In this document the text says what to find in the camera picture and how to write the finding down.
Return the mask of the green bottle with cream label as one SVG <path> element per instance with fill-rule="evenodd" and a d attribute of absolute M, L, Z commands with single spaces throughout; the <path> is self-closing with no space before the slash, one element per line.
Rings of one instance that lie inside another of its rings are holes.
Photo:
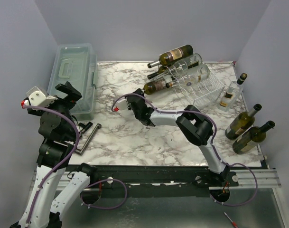
<path fill-rule="evenodd" d="M 152 95 L 155 92 L 170 88 L 170 84 L 174 80 L 175 78 L 173 76 L 166 76 L 155 81 L 150 81 L 144 85 L 143 91 L 147 95 Z"/>

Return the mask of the tall clear glass bottle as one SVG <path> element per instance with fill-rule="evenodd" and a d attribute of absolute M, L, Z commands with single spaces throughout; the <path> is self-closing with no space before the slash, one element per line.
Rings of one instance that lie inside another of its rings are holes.
<path fill-rule="evenodd" d="M 165 66 L 165 71 L 154 77 L 154 80 L 161 79 L 164 76 L 178 76 L 184 73 L 189 68 L 196 67 L 202 64 L 203 60 L 200 54 L 193 53 L 192 55 L 176 61 L 169 67 Z"/>

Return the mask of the clear corked liquor bottle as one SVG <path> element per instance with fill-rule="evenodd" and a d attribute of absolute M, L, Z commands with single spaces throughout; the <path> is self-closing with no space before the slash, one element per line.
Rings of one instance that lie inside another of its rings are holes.
<path fill-rule="evenodd" d="M 171 76 L 171 81 L 166 82 L 165 87 L 192 86 L 210 77 L 210 70 L 206 64 L 183 70 L 180 74 Z"/>

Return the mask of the clear bottle black cap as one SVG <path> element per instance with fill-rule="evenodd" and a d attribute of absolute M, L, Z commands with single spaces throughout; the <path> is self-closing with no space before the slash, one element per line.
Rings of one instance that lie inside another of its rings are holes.
<path fill-rule="evenodd" d="M 218 104 L 218 108 L 221 111 L 228 111 L 237 98 L 241 95 L 244 86 L 243 83 L 247 77 L 248 75 L 246 73 L 242 73 L 236 81 L 232 81 L 230 83 Z"/>

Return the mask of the green bottle silver foil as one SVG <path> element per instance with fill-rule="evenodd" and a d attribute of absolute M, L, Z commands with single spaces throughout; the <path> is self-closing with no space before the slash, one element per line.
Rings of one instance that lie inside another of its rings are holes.
<path fill-rule="evenodd" d="M 261 104 L 255 104 L 247 112 L 240 113 L 226 128 L 225 136 L 229 140 L 235 140 L 246 132 L 255 122 L 255 115 L 262 109 Z"/>

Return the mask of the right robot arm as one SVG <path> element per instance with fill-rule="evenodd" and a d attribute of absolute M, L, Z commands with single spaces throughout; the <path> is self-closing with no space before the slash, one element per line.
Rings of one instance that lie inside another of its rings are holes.
<path fill-rule="evenodd" d="M 128 109 L 133 111 L 135 118 L 143 125 L 178 127 L 186 139 L 204 155 L 214 185 L 222 186 L 228 181 L 230 168 L 213 143 L 217 127 L 211 118 L 193 105 L 180 111 L 159 110 L 149 103 L 141 89 L 125 95 L 124 98 L 127 100 Z"/>

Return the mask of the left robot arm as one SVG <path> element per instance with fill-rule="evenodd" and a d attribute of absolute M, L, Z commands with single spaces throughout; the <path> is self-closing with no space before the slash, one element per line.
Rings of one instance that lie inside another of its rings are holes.
<path fill-rule="evenodd" d="M 70 110 L 82 95 L 69 82 L 56 85 L 65 98 L 49 95 L 35 86 L 26 93 L 21 107 L 40 117 L 38 133 L 44 137 L 39 148 L 34 187 L 27 207 L 13 228 L 60 228 L 72 203 L 83 189 L 97 184 L 97 168 L 78 166 L 73 179 L 56 195 L 61 177 L 79 143 L 80 134 Z"/>

